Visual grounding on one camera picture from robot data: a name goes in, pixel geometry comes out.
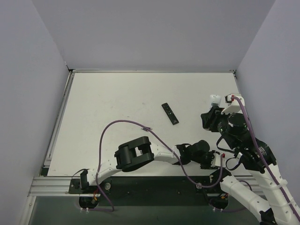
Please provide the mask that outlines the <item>white remote control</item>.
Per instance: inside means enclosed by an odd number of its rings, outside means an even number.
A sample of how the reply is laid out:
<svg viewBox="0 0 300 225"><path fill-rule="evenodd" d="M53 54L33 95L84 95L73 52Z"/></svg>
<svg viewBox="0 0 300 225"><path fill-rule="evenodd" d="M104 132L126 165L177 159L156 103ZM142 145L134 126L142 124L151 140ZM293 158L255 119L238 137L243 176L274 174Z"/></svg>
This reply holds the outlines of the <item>white remote control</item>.
<svg viewBox="0 0 300 225"><path fill-rule="evenodd" d="M213 106L220 106L220 103L221 103L221 96L220 95L210 95L210 107L213 107Z"/></svg>

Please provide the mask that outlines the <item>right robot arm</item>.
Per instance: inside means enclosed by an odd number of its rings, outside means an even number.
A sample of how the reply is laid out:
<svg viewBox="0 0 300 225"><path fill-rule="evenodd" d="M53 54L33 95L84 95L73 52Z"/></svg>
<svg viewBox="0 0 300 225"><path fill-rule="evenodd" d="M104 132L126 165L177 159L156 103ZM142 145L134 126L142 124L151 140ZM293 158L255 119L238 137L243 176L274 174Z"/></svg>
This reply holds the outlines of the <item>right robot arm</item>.
<svg viewBox="0 0 300 225"><path fill-rule="evenodd" d="M258 140L246 112L225 114L224 108L213 106L201 114L202 127L221 134L221 139L234 152L239 164L251 174L265 198L244 187L230 169L220 167L211 174L220 189L248 209L262 225L298 225L300 208L282 178L269 146Z"/></svg>

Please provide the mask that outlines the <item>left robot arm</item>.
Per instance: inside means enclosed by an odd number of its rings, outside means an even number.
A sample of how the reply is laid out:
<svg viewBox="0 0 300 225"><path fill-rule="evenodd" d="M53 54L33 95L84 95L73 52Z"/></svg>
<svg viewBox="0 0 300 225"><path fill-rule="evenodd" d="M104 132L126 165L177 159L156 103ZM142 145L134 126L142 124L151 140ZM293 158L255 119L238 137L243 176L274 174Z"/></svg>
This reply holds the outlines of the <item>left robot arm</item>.
<svg viewBox="0 0 300 225"><path fill-rule="evenodd" d="M151 163L166 162L172 165L187 165L195 162L201 169L218 169L225 165L221 153L211 150L209 144L200 140L191 145L175 145L171 150L164 145L151 143L147 136L134 139L118 147L112 157L101 159L95 168L84 168L77 173L80 178L71 178L70 188L76 193L90 193L96 185L118 172L132 172Z"/></svg>

